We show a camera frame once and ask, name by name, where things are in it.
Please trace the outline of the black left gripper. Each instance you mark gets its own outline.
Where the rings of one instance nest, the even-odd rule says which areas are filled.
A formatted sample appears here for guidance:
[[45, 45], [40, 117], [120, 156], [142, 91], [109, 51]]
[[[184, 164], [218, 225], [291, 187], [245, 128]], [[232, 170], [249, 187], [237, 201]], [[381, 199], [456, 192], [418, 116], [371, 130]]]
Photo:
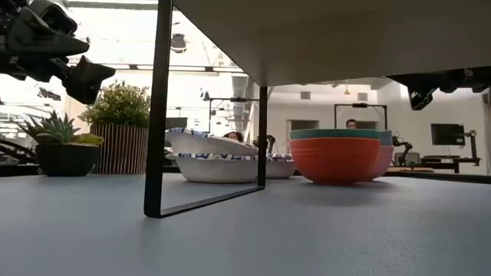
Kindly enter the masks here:
[[69, 57], [89, 50], [73, 38], [73, 18], [60, 0], [0, 0], [0, 74], [20, 81], [48, 82], [59, 77], [76, 101], [94, 104], [102, 82], [116, 70], [82, 56], [74, 67]]

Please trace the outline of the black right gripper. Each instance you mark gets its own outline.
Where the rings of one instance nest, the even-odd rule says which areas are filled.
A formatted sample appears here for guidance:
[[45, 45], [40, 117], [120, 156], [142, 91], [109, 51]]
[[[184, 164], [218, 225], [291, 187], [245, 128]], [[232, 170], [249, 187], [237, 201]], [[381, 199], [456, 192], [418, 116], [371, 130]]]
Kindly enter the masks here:
[[[406, 86], [411, 109], [422, 110], [433, 100], [440, 73], [398, 74], [387, 78]], [[481, 93], [488, 87], [491, 87], [491, 66], [444, 71], [439, 84], [439, 89], [447, 94], [457, 88], [470, 88], [474, 93]]]

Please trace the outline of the dark background table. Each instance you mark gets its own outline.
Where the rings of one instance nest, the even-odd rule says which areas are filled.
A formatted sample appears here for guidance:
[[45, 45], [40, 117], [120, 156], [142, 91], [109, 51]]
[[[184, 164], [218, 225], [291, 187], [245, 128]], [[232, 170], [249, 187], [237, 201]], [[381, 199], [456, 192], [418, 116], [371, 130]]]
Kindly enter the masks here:
[[461, 163], [472, 163], [474, 166], [479, 166], [480, 158], [470, 158], [461, 156], [424, 156], [420, 159], [420, 164], [423, 167], [431, 169], [449, 169], [454, 173], [460, 173]]

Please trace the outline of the pink plastic bowl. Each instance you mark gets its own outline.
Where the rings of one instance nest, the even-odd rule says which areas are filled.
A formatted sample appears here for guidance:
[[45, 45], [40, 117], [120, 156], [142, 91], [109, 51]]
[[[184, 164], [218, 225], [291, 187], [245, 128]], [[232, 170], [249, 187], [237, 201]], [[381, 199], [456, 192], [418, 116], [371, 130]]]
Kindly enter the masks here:
[[376, 179], [386, 173], [392, 162], [393, 152], [394, 148], [392, 146], [380, 146], [376, 161], [367, 177], [368, 180]]

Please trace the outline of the green plastic bowl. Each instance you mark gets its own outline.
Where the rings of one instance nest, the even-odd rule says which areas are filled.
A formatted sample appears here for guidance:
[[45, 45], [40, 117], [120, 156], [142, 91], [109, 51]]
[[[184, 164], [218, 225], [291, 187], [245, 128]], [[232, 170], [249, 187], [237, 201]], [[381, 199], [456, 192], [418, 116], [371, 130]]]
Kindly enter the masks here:
[[305, 129], [292, 130], [289, 134], [290, 140], [303, 140], [314, 138], [339, 138], [354, 137], [379, 140], [381, 131], [364, 129]]

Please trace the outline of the bushy plant in striped pot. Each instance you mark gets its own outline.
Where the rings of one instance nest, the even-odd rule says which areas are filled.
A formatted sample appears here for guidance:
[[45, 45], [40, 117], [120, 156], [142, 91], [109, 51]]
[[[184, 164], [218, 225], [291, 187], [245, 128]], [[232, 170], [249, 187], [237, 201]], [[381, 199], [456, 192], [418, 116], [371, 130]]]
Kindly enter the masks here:
[[150, 122], [147, 90], [116, 80], [102, 87], [95, 103], [78, 116], [89, 125], [89, 133], [104, 139], [94, 174], [145, 173]]

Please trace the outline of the orange plastic bowl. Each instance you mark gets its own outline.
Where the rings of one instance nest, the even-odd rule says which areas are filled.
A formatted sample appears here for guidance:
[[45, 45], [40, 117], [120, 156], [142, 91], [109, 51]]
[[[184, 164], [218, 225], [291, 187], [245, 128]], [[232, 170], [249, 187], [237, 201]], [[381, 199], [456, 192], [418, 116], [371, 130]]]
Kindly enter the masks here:
[[345, 184], [370, 179], [380, 147], [379, 140], [355, 137], [290, 142], [296, 169], [317, 184]]

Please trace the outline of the black ceiling lamp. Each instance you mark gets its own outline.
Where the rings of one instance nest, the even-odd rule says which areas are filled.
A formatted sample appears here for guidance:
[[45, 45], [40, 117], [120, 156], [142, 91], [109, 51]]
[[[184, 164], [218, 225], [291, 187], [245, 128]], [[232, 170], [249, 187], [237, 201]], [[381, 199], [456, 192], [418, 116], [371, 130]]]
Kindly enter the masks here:
[[170, 41], [170, 50], [177, 53], [182, 54], [186, 51], [187, 44], [185, 39], [185, 34], [175, 33], [172, 35]]

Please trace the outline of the black wall monitor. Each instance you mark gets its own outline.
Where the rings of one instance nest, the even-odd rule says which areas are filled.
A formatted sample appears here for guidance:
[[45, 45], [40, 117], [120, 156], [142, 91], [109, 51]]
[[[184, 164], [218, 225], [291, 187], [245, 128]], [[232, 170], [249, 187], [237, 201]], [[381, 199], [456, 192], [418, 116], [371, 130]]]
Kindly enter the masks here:
[[462, 124], [432, 123], [431, 140], [435, 146], [464, 146], [465, 131]]

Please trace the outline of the black table frame rail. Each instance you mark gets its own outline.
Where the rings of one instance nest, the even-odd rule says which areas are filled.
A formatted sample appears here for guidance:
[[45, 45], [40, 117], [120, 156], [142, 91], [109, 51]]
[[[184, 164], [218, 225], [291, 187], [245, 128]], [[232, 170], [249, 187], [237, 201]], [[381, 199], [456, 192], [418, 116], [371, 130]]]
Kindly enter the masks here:
[[[0, 177], [7, 176], [34, 176], [38, 174], [39, 166], [32, 164], [0, 164]], [[415, 179], [432, 179], [452, 182], [471, 182], [491, 185], [491, 176], [444, 174], [434, 172], [400, 171], [386, 172], [383, 177], [406, 177]]]

